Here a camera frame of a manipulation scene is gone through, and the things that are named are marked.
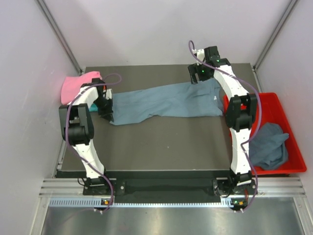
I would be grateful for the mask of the grey-blue polo shirt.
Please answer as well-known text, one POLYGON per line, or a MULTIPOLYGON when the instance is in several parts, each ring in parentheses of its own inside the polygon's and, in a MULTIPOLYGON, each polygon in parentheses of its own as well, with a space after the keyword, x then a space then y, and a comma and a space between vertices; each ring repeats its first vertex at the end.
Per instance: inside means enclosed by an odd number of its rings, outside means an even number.
POLYGON ((153 116, 218 117, 223 115, 221 86, 215 79, 188 82, 113 95, 112 125, 141 123, 153 116))

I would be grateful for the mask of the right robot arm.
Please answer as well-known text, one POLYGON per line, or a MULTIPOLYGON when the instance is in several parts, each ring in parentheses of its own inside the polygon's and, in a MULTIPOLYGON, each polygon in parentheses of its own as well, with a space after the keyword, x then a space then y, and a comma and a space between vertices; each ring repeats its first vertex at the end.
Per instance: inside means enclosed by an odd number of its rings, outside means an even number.
POLYGON ((252 183, 252 167, 249 162, 249 138, 256 121, 259 97, 256 92, 249 93, 233 72, 231 63, 221 58, 216 46, 195 49, 189 41, 189 50, 196 59, 188 66, 191 83, 197 84, 214 78, 228 99, 225 122, 232 138, 232 163, 228 188, 232 193, 241 193, 252 183))

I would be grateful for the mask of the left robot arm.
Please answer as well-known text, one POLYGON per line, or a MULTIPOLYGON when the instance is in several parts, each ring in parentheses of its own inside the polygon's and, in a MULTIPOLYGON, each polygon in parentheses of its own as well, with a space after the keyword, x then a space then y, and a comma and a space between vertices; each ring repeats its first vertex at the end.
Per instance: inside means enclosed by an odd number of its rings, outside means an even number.
POLYGON ((74 100, 59 107, 61 133, 63 140, 85 167, 84 193, 110 194, 112 184, 105 177, 105 167, 99 160, 93 143, 94 126, 89 111, 92 105, 97 107, 101 118, 113 121, 112 90, 100 78, 83 83, 74 100))

